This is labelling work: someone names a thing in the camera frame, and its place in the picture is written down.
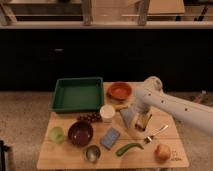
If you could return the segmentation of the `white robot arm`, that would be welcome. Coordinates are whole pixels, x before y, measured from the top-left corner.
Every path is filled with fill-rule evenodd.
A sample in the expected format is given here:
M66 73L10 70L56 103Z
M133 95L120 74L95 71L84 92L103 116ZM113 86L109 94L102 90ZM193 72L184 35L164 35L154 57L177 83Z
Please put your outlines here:
M138 83L133 95L137 112L153 106L213 137L213 108L164 93L163 83L158 77L150 76Z

